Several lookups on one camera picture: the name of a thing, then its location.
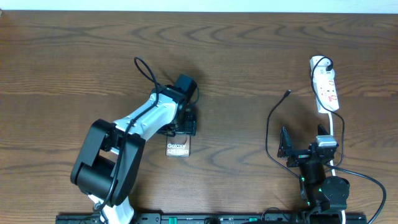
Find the Galaxy smartphone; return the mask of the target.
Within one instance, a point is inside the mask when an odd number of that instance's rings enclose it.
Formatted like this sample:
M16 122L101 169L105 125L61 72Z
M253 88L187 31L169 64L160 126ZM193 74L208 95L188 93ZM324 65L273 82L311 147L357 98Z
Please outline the Galaxy smartphone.
M190 155L190 136L167 137L165 155L168 157L188 157Z

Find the white power strip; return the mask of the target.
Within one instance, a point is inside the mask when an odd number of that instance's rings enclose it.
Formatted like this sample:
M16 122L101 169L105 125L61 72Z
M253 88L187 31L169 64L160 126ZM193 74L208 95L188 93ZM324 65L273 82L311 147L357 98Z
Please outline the white power strip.
M328 113L339 109L338 95L335 86L335 71L331 59L316 55L310 59L313 87L320 101L317 102L319 113Z

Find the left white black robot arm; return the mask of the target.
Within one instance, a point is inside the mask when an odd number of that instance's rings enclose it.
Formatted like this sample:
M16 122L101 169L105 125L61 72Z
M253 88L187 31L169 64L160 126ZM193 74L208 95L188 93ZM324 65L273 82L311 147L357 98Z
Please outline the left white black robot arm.
M70 180L94 203L88 217L98 223L130 223L128 196L134 186L146 142L155 134L193 136L197 118L190 100L194 79L180 75L174 85L156 84L137 110L113 122L96 120L73 166Z

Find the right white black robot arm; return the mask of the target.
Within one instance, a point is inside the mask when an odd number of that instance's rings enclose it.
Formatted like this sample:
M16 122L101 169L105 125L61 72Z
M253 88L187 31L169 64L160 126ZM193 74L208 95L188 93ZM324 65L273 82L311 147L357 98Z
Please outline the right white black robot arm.
M308 208L297 218L303 223L341 223L347 208L349 182L338 176L326 176L324 166L334 159L338 143L322 125L307 149L296 150L285 127L280 131L277 156L286 158L288 168L300 169L300 191Z

